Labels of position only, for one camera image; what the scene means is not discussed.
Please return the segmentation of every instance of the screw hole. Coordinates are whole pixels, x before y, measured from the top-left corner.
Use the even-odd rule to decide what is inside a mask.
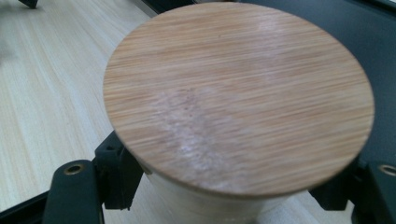
[[[64,169],[64,173],[66,175],[76,175],[84,169],[82,164],[73,164],[66,169]]]
[[[389,165],[380,165],[379,169],[387,175],[396,176],[396,168]]]

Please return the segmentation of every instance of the bamboo lid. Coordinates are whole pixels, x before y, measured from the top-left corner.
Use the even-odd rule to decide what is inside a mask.
[[[361,150],[374,107],[355,58],[317,26],[239,3],[163,13],[105,75],[108,116],[150,170],[218,195],[310,189]]]

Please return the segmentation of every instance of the round wooden lid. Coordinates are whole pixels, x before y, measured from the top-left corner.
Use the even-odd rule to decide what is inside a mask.
[[[374,107],[355,58],[317,26],[249,4],[163,13],[106,70],[108,116],[153,172],[218,195],[310,189],[356,157]]]

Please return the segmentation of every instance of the wood grain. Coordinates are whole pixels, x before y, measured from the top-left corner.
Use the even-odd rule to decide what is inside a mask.
[[[130,0],[0,1],[0,212],[48,190],[64,163],[93,158],[112,131],[107,61],[148,18]],[[256,223],[350,224],[351,208],[325,212],[304,192]],[[108,224],[178,223],[144,176],[131,211],[104,212]]]
[[[183,7],[131,32],[105,76],[106,110],[149,169],[217,195],[310,189],[361,150],[373,96],[315,25],[236,3]]]

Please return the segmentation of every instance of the wooden table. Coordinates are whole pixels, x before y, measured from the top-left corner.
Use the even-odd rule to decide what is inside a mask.
[[[66,162],[94,156],[111,133],[102,96],[107,61],[149,16],[131,0],[0,2],[0,211],[49,189]],[[257,223],[350,223],[303,192]],[[131,211],[106,223],[177,223],[144,177]]]

